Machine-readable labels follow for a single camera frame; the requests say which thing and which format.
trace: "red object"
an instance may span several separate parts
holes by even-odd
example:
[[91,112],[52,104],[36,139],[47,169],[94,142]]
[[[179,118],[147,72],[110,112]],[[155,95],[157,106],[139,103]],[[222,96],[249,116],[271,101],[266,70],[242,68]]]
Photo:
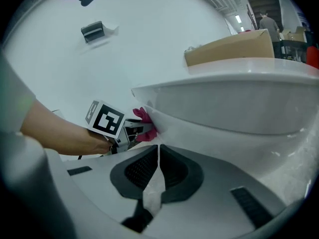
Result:
[[244,32],[239,32],[239,34],[241,34],[241,33],[246,33],[246,32],[250,32],[251,30],[249,30],[249,29],[247,29],[247,30],[245,30]]
[[[140,109],[133,109],[134,115],[137,117],[140,117],[142,120],[142,123],[153,123],[150,116],[147,114],[147,112],[144,110],[143,107]],[[144,134],[139,134],[136,137],[137,141],[152,141],[155,137],[157,136],[157,131],[155,127],[153,127],[150,131],[144,133]]]
[[319,69],[319,50],[316,47],[308,47],[306,64]]

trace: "cardboard box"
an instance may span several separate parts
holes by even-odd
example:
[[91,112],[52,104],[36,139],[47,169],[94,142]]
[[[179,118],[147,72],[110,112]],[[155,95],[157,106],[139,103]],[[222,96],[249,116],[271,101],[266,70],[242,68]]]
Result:
[[292,41],[299,41],[299,42],[305,42],[305,38],[304,38],[304,32],[305,32],[305,28],[302,26],[297,26],[296,28],[296,32],[295,33],[289,33],[289,40]]
[[188,66],[243,57],[274,58],[268,30],[262,29],[232,35],[185,52]]
[[290,29],[284,29],[281,34],[283,34],[285,40],[290,40],[289,34],[291,33]]

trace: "pink glove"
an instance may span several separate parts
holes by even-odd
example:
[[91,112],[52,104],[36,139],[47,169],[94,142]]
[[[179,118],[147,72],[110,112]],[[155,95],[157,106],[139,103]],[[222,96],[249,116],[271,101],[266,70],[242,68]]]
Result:
[[[140,109],[133,109],[133,113],[134,115],[142,119],[141,121],[142,123],[153,123],[150,116],[147,114],[147,112],[144,110],[143,107],[141,107]],[[152,141],[156,136],[157,136],[157,131],[155,127],[153,126],[153,128],[150,131],[144,134],[138,135],[136,137],[136,140],[137,141]]]

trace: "toilet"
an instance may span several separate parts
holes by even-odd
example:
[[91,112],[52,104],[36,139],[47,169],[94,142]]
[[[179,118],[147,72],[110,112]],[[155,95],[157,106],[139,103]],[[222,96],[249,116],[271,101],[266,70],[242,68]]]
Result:
[[319,110],[319,70],[283,59],[228,59],[132,93],[164,144],[259,177],[280,167],[307,138]]

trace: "white wall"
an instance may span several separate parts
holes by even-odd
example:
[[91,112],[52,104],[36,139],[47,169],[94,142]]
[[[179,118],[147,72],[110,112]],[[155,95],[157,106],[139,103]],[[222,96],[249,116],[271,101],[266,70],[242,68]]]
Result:
[[292,0],[279,0],[279,3],[284,28],[295,32],[297,26],[302,26],[302,23],[298,17],[294,2]]
[[[101,20],[119,34],[84,43],[81,27]],[[184,50],[230,32],[205,0],[46,0],[5,47],[13,68],[49,109],[85,126],[93,99],[125,112],[138,106],[130,88],[188,74]]]

